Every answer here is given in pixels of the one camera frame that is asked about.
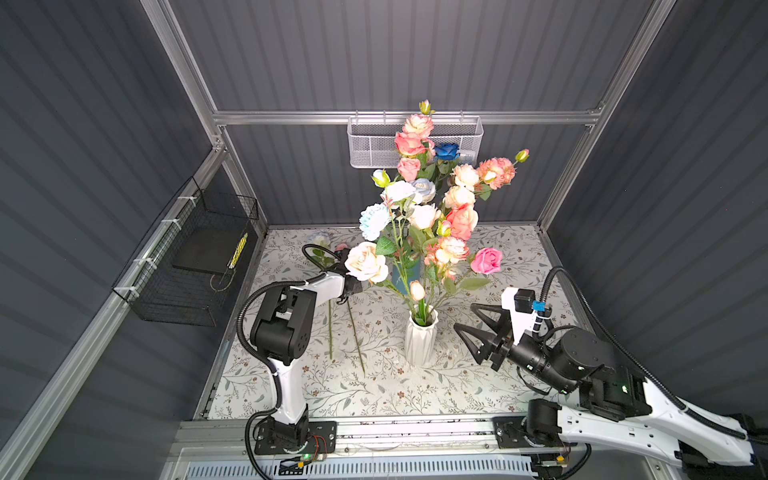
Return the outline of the cream rose stem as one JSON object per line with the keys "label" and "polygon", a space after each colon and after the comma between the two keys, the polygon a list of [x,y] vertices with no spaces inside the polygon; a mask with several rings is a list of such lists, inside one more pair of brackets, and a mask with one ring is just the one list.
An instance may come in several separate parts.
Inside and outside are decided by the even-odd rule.
{"label": "cream rose stem", "polygon": [[405,293],[400,292],[390,278],[388,259],[394,257],[396,244],[386,237],[380,237],[376,242],[364,241],[352,248],[344,261],[347,274],[360,282],[383,286],[396,293],[414,313],[415,303]]}

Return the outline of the blue ceramic vase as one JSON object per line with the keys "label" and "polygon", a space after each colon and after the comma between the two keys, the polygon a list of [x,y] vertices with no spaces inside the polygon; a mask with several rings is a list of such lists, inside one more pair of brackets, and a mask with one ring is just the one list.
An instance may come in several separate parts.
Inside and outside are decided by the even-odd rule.
{"label": "blue ceramic vase", "polygon": [[395,289],[401,295],[408,296],[410,283],[412,281],[421,279],[421,271],[422,267],[420,263],[405,268],[403,273],[401,273],[400,270],[394,266],[392,269],[392,283]]}

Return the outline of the small pink tulip bud stem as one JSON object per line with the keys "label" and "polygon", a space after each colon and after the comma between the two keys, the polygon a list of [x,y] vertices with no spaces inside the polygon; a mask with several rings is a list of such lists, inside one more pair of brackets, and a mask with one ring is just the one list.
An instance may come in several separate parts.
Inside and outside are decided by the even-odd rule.
{"label": "small pink tulip bud stem", "polygon": [[421,327],[429,325],[430,308],[426,300],[426,290],[419,280],[409,284],[410,314],[413,322]]}

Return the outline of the white blue flower spray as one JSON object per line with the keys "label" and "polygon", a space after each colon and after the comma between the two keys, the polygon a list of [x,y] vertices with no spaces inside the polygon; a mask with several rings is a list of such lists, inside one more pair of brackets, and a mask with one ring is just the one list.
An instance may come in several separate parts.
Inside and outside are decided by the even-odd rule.
{"label": "white blue flower spray", "polygon": [[380,189],[380,201],[366,207],[359,217],[359,230],[363,242],[376,242],[380,237],[392,240],[397,247],[394,257],[388,259],[390,278],[396,266],[401,273],[406,267],[407,212],[412,205],[414,188],[400,176],[390,176],[384,169],[372,174],[372,181]]}

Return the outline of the magenta pink rose stem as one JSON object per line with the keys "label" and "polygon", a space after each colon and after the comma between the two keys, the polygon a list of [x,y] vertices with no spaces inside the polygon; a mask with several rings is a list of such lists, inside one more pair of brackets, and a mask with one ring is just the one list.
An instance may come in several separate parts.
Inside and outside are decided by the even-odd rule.
{"label": "magenta pink rose stem", "polygon": [[482,248],[457,264],[441,267],[438,278],[442,285],[441,304],[460,291],[480,290],[491,282],[491,276],[502,271],[503,253],[495,248]]}

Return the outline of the white ribbed ceramic vase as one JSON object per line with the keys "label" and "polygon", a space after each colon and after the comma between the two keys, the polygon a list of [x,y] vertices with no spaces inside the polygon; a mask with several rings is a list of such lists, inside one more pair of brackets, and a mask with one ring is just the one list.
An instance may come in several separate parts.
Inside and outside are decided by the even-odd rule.
{"label": "white ribbed ceramic vase", "polygon": [[431,362],[437,338],[438,312],[433,306],[427,309],[429,320],[426,326],[418,324],[409,314],[409,320],[404,336],[404,352],[406,361],[415,367],[425,367]]}

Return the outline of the peach peony flower stem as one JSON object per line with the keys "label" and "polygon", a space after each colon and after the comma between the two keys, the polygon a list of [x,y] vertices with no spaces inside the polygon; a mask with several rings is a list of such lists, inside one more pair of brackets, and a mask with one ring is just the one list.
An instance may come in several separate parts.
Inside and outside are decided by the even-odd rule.
{"label": "peach peony flower stem", "polygon": [[438,307],[456,294],[468,257],[467,242],[453,236],[451,223],[439,218],[434,229],[428,231],[424,244],[424,279],[427,282],[424,302],[428,306]]}

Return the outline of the pale white pink rose stem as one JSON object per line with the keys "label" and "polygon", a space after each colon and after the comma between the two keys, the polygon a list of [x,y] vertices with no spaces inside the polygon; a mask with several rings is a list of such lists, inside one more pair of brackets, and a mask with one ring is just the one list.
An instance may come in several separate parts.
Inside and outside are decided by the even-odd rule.
{"label": "pale white pink rose stem", "polygon": [[442,218],[442,212],[434,204],[412,205],[407,212],[407,238],[406,267],[417,263],[421,264],[421,279],[419,280],[426,290],[427,282],[424,279],[424,244],[427,241],[428,231],[434,229],[436,221]]}

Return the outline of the pink coral rose stem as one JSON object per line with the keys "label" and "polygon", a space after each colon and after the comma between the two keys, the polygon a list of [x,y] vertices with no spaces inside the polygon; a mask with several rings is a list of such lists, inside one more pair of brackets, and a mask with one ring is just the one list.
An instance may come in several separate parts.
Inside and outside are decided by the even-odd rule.
{"label": "pink coral rose stem", "polygon": [[479,216],[472,204],[465,204],[453,209],[446,220],[450,223],[452,237],[468,241],[477,226]]}

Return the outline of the small pale pink rose stem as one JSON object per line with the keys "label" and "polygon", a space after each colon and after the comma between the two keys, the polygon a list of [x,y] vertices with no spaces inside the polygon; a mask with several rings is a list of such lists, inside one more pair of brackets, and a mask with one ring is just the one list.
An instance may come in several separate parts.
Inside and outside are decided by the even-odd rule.
{"label": "small pale pink rose stem", "polygon": [[401,157],[397,165],[397,171],[405,182],[415,181],[421,168],[421,161],[416,158]]}

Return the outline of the large pink rose stem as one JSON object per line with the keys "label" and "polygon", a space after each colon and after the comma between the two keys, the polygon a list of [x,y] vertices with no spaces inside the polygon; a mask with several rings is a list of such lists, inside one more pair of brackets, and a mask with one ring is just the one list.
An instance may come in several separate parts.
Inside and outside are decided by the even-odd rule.
{"label": "large pink rose stem", "polygon": [[416,158],[422,167],[426,164],[428,148],[417,134],[398,132],[395,136],[396,149],[401,157]]}

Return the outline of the white peony flower stem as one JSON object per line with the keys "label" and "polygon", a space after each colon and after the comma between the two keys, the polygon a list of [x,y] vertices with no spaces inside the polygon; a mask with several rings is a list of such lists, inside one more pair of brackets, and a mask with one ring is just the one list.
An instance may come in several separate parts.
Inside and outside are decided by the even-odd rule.
{"label": "white peony flower stem", "polygon": [[454,210],[476,203],[475,187],[480,182],[476,169],[470,164],[457,165],[451,175],[452,186],[445,193],[443,206]]}

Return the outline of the peach rose flower stem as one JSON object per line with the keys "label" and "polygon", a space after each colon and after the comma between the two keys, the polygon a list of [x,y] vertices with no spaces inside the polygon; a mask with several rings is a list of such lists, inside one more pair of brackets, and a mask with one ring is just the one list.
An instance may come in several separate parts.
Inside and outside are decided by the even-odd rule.
{"label": "peach rose flower stem", "polygon": [[530,158],[530,150],[519,151],[512,159],[494,157],[481,162],[476,168],[479,181],[473,187],[474,193],[482,200],[488,200],[491,194],[509,185],[516,176],[516,168]]}

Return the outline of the blue artificial rose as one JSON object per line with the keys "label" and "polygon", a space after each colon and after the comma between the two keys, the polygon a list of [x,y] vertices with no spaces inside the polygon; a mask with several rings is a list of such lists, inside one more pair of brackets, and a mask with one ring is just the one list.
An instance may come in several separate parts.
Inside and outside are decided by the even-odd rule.
{"label": "blue artificial rose", "polygon": [[437,179],[446,178],[458,164],[460,159],[459,145],[456,143],[441,143],[435,146]]}

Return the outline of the pink carnation flower stem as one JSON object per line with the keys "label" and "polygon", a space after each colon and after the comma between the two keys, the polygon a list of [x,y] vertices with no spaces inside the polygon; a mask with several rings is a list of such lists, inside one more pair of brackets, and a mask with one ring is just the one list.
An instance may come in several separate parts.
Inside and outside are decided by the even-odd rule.
{"label": "pink carnation flower stem", "polygon": [[406,119],[400,131],[417,134],[422,138],[428,148],[427,157],[432,156],[434,150],[434,143],[430,139],[430,135],[434,130],[433,113],[434,110],[431,102],[428,99],[423,100],[419,103],[419,111]]}

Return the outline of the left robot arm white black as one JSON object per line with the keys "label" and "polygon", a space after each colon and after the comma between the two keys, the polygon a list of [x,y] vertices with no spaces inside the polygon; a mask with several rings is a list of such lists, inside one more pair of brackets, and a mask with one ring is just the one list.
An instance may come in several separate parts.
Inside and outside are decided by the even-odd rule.
{"label": "left robot arm white black", "polygon": [[273,282],[251,294],[238,314],[237,335],[243,348],[262,361],[274,385],[277,424],[299,426],[308,421],[301,372],[294,362],[309,346],[315,310],[331,301],[345,302],[362,291],[362,284],[348,273],[346,246],[331,251],[306,244],[302,253],[320,273],[307,280]]}

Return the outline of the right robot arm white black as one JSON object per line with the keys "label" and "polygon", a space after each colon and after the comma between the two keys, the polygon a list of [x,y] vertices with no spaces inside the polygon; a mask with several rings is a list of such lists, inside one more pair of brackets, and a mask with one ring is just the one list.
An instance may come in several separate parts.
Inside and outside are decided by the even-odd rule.
{"label": "right robot arm white black", "polygon": [[532,376],[522,420],[494,421],[500,446],[511,431],[534,447],[588,444],[655,458],[673,466],[760,469],[755,440],[733,417],[723,417],[665,394],[639,367],[627,365],[610,343],[577,326],[556,327],[550,310],[472,304],[484,323],[457,324],[476,363],[504,363]]}

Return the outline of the pile of artificial flowers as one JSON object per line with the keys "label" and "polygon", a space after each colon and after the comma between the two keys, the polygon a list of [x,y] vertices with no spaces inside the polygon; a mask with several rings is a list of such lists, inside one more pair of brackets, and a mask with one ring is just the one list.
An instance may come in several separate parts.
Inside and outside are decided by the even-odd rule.
{"label": "pile of artificial flowers", "polygon": [[[327,232],[320,232],[313,234],[310,237],[309,245],[302,248],[302,254],[321,272],[340,273],[349,250],[349,246],[344,242],[332,246],[330,235]],[[357,326],[350,304],[351,295],[355,292],[357,292],[357,285],[351,279],[346,280],[344,294],[341,299],[337,301],[337,304],[345,305],[347,307],[357,360],[359,361],[362,374],[365,374],[366,369],[360,348]]]}

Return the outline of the floral patterned table mat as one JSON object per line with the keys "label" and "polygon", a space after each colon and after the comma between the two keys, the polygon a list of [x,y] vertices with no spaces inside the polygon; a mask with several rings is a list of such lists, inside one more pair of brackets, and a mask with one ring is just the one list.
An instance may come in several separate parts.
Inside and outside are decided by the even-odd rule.
{"label": "floral patterned table mat", "polygon": [[[315,276],[317,267],[301,252],[313,234],[327,232],[332,246],[352,247],[362,241],[353,228],[276,229],[268,233],[258,258],[250,292],[273,281]],[[319,417],[496,414],[522,412],[536,398],[504,363],[499,371],[485,361],[478,365],[453,330],[458,322],[484,328],[469,310],[470,303],[500,304],[504,287],[540,290],[546,273],[559,259],[542,243],[533,225],[480,225],[471,249],[495,247],[503,252],[502,272],[477,291],[460,293],[438,307],[439,323],[431,362],[415,367],[405,358],[408,312],[399,296],[366,287],[350,299],[366,373],[355,352],[347,307],[335,302],[316,309],[310,344],[294,365],[302,374],[310,415]],[[267,369],[252,359],[234,338],[222,376],[207,406],[211,420],[246,419],[274,404]]]}

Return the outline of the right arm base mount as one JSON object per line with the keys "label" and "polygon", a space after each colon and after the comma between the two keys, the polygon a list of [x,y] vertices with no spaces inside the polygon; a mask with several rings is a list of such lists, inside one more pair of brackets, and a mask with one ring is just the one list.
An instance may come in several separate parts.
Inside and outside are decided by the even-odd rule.
{"label": "right arm base mount", "polygon": [[503,415],[491,419],[493,433],[500,449],[539,448],[526,429],[527,416]]}

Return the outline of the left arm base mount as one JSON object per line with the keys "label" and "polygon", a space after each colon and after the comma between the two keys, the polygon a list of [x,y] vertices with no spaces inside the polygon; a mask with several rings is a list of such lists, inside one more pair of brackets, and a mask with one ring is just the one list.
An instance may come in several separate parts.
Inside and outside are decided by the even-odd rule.
{"label": "left arm base mount", "polygon": [[256,455],[330,454],[336,449],[338,423],[309,421],[287,425],[268,419],[253,434]]}

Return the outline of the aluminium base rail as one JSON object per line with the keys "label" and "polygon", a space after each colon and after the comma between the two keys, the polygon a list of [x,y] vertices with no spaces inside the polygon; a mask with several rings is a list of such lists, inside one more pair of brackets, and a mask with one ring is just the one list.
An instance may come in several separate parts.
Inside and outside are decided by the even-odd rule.
{"label": "aluminium base rail", "polygon": [[[565,454],[575,459],[590,447],[593,452],[618,451],[650,458],[660,452],[662,436],[645,424],[620,426],[607,422],[592,425],[583,415],[567,420],[551,445],[535,441],[539,448],[500,449],[491,419],[502,414],[457,414],[389,417],[316,418],[338,423],[336,449],[331,458],[382,456],[457,456],[459,454],[509,454],[542,456]],[[259,424],[247,427],[242,419],[187,421],[180,425],[165,466],[179,468],[193,461],[247,461],[254,449],[253,434]],[[300,454],[256,455],[258,459]]]}

